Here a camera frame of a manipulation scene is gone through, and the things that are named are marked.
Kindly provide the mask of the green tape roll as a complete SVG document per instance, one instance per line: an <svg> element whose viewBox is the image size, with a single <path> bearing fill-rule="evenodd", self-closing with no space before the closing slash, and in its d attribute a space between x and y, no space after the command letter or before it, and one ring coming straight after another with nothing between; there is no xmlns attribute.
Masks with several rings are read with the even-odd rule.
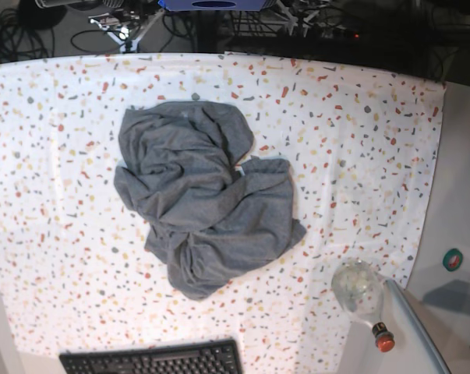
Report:
<svg viewBox="0 0 470 374"><path fill-rule="evenodd" d="M450 249L444 255L442 264L448 272L454 272L461 267L463 260L464 256L459 249Z"/></svg>

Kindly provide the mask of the blue box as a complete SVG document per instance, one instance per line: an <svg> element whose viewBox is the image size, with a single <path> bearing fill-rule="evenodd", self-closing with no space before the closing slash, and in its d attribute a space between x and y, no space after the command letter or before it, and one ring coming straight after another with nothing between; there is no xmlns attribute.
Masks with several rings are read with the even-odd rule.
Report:
<svg viewBox="0 0 470 374"><path fill-rule="evenodd" d="M276 0L160 0L158 4L172 12L182 11L255 11L270 8Z"/></svg>

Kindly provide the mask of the metal tripod stand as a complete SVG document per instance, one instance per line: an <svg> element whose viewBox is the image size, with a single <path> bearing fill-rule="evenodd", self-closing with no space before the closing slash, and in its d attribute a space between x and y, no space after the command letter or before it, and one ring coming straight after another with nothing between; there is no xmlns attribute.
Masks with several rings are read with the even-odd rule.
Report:
<svg viewBox="0 0 470 374"><path fill-rule="evenodd" d="M164 14L163 9L113 9L97 16L89 16L89 22L109 36L121 53L131 53L138 52L140 41Z"/></svg>

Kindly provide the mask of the black keyboard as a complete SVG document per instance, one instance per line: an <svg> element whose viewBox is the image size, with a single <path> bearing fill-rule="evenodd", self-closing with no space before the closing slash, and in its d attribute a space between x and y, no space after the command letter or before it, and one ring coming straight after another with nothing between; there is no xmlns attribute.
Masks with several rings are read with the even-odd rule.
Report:
<svg viewBox="0 0 470 374"><path fill-rule="evenodd" d="M234 340L59 355L67 373L242 373Z"/></svg>

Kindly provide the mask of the black power strip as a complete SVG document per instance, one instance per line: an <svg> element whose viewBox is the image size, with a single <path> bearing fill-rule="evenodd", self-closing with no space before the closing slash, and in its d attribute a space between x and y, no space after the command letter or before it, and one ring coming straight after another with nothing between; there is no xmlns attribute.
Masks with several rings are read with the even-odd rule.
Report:
<svg viewBox="0 0 470 374"><path fill-rule="evenodd" d="M359 41L360 32L346 28L342 25L332 25L329 23L293 23L285 26L290 36L302 38L319 38L325 40Z"/></svg>

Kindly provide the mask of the grey t-shirt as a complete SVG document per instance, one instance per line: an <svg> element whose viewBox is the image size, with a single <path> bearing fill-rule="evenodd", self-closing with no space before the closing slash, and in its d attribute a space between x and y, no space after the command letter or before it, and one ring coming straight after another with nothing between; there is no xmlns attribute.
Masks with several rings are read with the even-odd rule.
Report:
<svg viewBox="0 0 470 374"><path fill-rule="evenodd" d="M229 104L166 102L124 114L115 189L149 223L146 249L189 299L266 266L306 234L293 216L288 161L246 160L253 142Z"/></svg>

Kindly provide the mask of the clear bottle with red cap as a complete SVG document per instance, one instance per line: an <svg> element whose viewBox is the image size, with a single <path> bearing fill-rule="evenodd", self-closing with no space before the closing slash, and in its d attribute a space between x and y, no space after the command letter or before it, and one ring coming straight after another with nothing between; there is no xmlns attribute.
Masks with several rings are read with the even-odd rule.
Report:
<svg viewBox="0 0 470 374"><path fill-rule="evenodd" d="M345 259L334 272L331 289L351 320L369 328L380 352L387 353L394 348L394 335L382 318L383 281L367 262Z"/></svg>

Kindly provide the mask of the terrazzo pattern tablecloth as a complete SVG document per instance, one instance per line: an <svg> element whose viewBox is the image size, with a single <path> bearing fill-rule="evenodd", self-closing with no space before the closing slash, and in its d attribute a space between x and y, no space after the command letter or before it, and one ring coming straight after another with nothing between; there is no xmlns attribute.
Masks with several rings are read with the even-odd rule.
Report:
<svg viewBox="0 0 470 374"><path fill-rule="evenodd" d="M419 248L444 89L325 62L247 55L51 58L0 65L0 292L13 347L144 348L234 337L247 373L334 372L345 257L406 284ZM202 302L171 287L149 227L113 185L126 108L235 105L250 153L292 166L303 240Z"/></svg>

